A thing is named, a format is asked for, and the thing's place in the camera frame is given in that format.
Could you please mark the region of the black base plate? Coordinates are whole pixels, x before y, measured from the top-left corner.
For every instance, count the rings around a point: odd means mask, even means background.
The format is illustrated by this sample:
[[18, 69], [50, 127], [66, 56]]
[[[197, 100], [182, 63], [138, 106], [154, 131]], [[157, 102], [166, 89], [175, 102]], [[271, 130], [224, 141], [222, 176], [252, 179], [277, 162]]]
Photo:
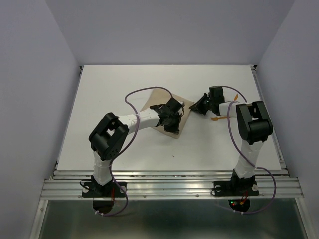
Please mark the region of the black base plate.
[[216, 197], [259, 196], [257, 182], [233, 184], [231, 181], [214, 181], [213, 192]]
[[79, 183], [82, 187], [83, 198], [124, 198], [124, 192], [114, 183], [109, 182], [104, 186], [93, 181]]

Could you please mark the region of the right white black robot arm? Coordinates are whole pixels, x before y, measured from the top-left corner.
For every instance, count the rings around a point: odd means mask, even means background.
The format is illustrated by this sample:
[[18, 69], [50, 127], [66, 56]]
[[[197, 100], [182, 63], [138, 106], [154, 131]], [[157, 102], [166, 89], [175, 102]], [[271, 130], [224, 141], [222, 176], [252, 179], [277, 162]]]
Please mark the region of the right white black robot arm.
[[213, 194], [222, 196], [241, 196], [252, 193], [259, 195], [255, 180], [257, 159], [264, 142], [273, 133], [273, 125], [263, 101], [247, 102], [246, 98], [233, 87], [245, 102], [236, 100], [227, 102], [223, 89], [225, 86], [213, 86], [190, 110], [205, 115], [208, 111], [227, 118], [230, 138], [239, 153], [239, 159], [228, 181], [214, 181]]

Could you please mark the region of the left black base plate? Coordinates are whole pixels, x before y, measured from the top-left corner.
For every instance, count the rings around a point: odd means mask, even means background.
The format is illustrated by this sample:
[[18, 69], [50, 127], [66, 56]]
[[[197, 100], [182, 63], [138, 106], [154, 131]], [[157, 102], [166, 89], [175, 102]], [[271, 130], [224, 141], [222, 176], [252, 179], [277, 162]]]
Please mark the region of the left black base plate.
[[109, 182], [104, 186], [93, 181], [79, 183], [82, 187], [83, 198], [124, 198], [124, 192], [114, 183]]

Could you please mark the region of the beige cloth napkin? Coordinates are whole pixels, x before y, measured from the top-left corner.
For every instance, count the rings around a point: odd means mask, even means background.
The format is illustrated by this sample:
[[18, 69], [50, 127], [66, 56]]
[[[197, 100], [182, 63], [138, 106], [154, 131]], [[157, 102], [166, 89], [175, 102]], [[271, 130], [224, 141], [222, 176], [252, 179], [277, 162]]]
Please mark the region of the beige cloth napkin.
[[[164, 130], [163, 126], [159, 126], [159, 127], [153, 127], [153, 130], [156, 130], [157, 132], [160, 132], [166, 136], [172, 137], [174, 139], [179, 139], [181, 137], [182, 131], [185, 127], [185, 124], [188, 120], [188, 117], [190, 115], [190, 109], [189, 107], [192, 106], [194, 104], [193, 101], [190, 101], [188, 99], [185, 99], [181, 96], [178, 96], [176, 94], [173, 94], [173, 97], [175, 99], [177, 99], [178, 101], [183, 101], [185, 103], [184, 106], [184, 114], [181, 117], [181, 122], [179, 125], [179, 134], [173, 134], [173, 133], [169, 133], [166, 132]], [[152, 105], [159, 105], [159, 104], [164, 104], [166, 103], [168, 100], [170, 99], [170, 94], [162, 89], [153, 89], [153, 91], [151, 92], [150, 97], [148, 98], [148, 100], [146, 101], [146, 103], [144, 104], [144, 106], [141, 108], [141, 111], [145, 110], [146, 108], [149, 108]]]

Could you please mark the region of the left aluminium frame post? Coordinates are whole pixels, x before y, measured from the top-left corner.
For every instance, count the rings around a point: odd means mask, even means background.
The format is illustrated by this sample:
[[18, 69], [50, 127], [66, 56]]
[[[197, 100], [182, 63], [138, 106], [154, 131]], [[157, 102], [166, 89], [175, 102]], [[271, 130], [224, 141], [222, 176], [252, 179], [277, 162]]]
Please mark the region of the left aluminium frame post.
[[40, 232], [46, 214], [47, 205], [48, 200], [39, 201], [35, 218], [32, 224], [31, 233], [29, 236], [30, 239], [38, 239], [40, 237]]

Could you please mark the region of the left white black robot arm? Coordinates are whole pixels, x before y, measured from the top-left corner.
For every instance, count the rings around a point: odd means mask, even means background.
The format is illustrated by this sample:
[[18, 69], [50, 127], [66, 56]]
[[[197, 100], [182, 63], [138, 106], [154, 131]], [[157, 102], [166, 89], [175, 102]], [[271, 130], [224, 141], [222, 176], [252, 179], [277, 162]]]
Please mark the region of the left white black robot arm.
[[111, 165], [120, 155], [127, 136], [153, 127], [163, 127], [165, 132], [178, 135], [183, 113], [184, 102], [175, 98], [136, 114], [116, 116], [107, 113], [89, 136], [95, 160], [91, 181], [85, 186], [87, 191], [93, 193], [93, 197], [110, 197], [115, 187]]

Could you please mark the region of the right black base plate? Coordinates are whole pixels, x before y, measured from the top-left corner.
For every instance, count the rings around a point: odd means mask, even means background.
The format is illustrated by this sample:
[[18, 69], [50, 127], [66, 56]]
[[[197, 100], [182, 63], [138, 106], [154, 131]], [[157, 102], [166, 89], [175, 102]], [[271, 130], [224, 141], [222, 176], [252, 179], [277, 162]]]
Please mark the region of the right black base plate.
[[216, 197], [259, 196], [257, 182], [233, 184], [231, 181], [214, 181], [213, 192]]

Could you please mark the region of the aluminium mounting rail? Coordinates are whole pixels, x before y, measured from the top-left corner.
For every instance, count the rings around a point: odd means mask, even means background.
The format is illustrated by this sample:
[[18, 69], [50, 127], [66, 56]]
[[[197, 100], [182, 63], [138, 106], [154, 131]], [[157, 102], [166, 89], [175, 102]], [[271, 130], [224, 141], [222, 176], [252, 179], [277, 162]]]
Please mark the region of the aluminium mounting rail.
[[[297, 178], [291, 178], [286, 169], [272, 172], [274, 179], [259, 170], [256, 181], [258, 199], [270, 198], [276, 190], [276, 198], [302, 198], [303, 192]], [[211, 195], [214, 181], [227, 181], [231, 171], [114, 171], [119, 182], [127, 183], [130, 200], [214, 199]], [[42, 200], [81, 200], [80, 180], [89, 179], [88, 171], [56, 171], [45, 180]]]

